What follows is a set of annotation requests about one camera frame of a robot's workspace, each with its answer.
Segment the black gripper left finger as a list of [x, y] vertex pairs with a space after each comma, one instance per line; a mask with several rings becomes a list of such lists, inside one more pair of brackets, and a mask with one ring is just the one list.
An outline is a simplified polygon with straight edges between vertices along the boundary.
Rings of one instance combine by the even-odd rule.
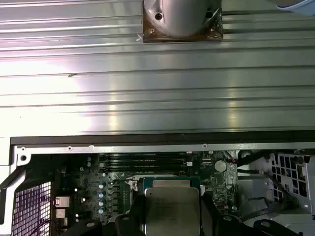
[[118, 216], [114, 223], [102, 224], [94, 227], [80, 226], [79, 236], [145, 236], [140, 230], [140, 225], [144, 223], [145, 196], [139, 195], [131, 205], [127, 214]]

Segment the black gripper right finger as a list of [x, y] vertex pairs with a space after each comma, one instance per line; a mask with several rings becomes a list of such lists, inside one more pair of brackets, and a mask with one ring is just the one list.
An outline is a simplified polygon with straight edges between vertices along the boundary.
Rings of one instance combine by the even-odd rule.
[[210, 194], [200, 198], [201, 226], [205, 236], [302, 236], [303, 232], [291, 229], [272, 220], [257, 220], [247, 226], [234, 216], [222, 215], [213, 203]]

